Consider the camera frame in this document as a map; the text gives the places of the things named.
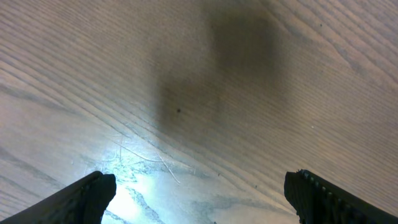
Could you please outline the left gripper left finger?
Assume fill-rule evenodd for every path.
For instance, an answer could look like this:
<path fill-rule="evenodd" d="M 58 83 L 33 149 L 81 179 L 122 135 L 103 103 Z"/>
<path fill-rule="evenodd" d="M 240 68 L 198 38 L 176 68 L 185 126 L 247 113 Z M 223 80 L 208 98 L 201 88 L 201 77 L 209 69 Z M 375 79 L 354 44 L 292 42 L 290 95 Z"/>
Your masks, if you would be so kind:
<path fill-rule="evenodd" d="M 114 174 L 94 171 L 1 224 L 100 224 L 116 187 Z"/>

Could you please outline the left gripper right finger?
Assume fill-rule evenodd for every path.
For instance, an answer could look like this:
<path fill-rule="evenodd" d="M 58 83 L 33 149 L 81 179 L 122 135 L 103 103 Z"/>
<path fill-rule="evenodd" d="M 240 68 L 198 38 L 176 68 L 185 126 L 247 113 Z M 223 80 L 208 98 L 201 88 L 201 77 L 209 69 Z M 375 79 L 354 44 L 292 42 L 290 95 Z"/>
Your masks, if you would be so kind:
<path fill-rule="evenodd" d="M 303 224 L 386 224 L 393 216 L 314 173 L 287 172 L 284 195 Z"/>

